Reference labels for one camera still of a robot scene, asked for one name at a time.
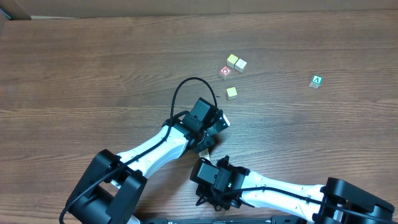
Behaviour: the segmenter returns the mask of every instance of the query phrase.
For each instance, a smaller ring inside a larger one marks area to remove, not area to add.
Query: wooden surface
[[[229,54],[248,62],[224,81]],[[0,223],[57,223],[93,156],[134,148],[177,85],[207,80],[231,121],[211,160],[297,184],[351,182],[398,206],[398,11],[10,21],[0,41]],[[319,89],[308,85],[324,77]],[[238,99],[227,101],[235,86]],[[198,82],[175,111],[190,110]],[[156,172],[138,217],[268,217],[195,206],[192,152]],[[67,215],[67,223],[77,223]]]

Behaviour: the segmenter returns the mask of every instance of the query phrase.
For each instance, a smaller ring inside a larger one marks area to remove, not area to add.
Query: black cable
[[[374,221],[377,221],[377,222],[386,223],[386,224],[398,224],[397,222],[394,222],[394,221],[389,221],[389,220],[378,218],[378,217],[375,217],[375,216],[372,216],[372,215],[365,215],[365,214],[362,214],[362,213],[359,213],[359,212],[354,212],[354,211],[351,211],[351,210],[348,210],[348,209],[345,209],[345,208],[341,208],[341,207],[337,207],[337,206],[334,206],[334,205],[330,205],[330,204],[325,203],[325,202],[314,200],[314,199],[309,198],[309,197],[304,197],[304,196],[301,196],[301,195],[294,194],[292,192],[288,192],[286,190],[281,190],[281,189],[277,189],[277,188],[273,188],[273,187],[250,187],[250,188],[246,188],[246,189],[232,190],[230,192],[225,192],[225,193],[221,193],[221,194],[215,195],[213,198],[204,199],[204,201],[202,201],[200,204],[203,204],[203,203],[205,203],[207,201],[212,201],[214,199],[215,200],[219,200],[220,197],[224,197],[225,195],[239,194],[241,192],[247,192],[247,191],[252,191],[252,190],[262,190],[262,191],[271,190],[271,191],[279,192],[279,193],[282,193],[282,194],[286,194],[286,195],[291,196],[291,197],[298,198],[300,200],[304,200],[306,202],[315,203],[315,204],[318,204],[318,205],[322,205],[324,207],[328,207],[328,208],[331,208],[331,209],[334,209],[334,210],[337,210],[337,211],[341,211],[341,212],[350,214],[350,215],[355,215],[357,217],[368,218],[368,219],[371,219],[371,220],[374,220]]]
[[[63,222],[63,217],[65,216],[65,214],[67,213],[67,211],[69,209],[71,209],[72,205],[79,200],[80,198],[82,198],[82,196],[84,196],[87,192],[89,192],[91,189],[93,189],[94,187],[98,186],[100,183],[102,183],[102,181],[108,179],[109,177],[111,177],[112,175],[114,175],[115,173],[125,169],[130,163],[135,162],[136,160],[140,159],[142,156],[148,154],[149,152],[151,152],[152,150],[156,149],[157,147],[159,147],[163,142],[166,141],[167,137],[170,134],[170,131],[172,129],[173,126],[173,122],[174,122],[174,117],[173,117],[173,112],[174,112],[174,104],[175,104],[175,98],[177,97],[177,93],[179,91],[179,89],[181,88],[181,86],[186,83],[189,80],[199,80],[201,82],[203,82],[204,84],[206,84],[206,86],[209,88],[209,90],[211,91],[211,95],[213,96],[213,100],[214,100],[214,105],[217,107],[217,100],[216,100],[216,96],[213,92],[213,89],[211,88],[211,86],[209,85],[209,83],[207,83],[206,81],[204,81],[204,79],[198,78],[198,77],[190,77],[185,79],[184,81],[182,81],[178,87],[175,89],[174,92],[174,96],[173,96],[173,100],[172,100],[172,108],[170,111],[170,125],[169,128],[167,128],[167,132],[166,135],[162,138],[162,140],[160,140],[156,145],[150,147],[149,149],[145,150],[143,153],[138,154],[136,156],[134,156],[134,158],[130,159],[129,161],[125,162],[124,164],[122,164],[121,166],[119,166],[118,168],[116,168],[115,170],[112,170],[111,172],[105,174],[102,178],[100,178],[100,180],[98,180],[97,182],[95,182],[94,184],[91,184],[85,191],[83,191],[80,195],[78,195],[71,203],[69,203],[69,205],[65,206],[65,208],[62,210],[61,214],[60,214],[60,218],[59,218],[59,222],[60,224],[65,224]],[[185,113],[186,111],[180,112],[176,115],[183,115],[183,113]]]

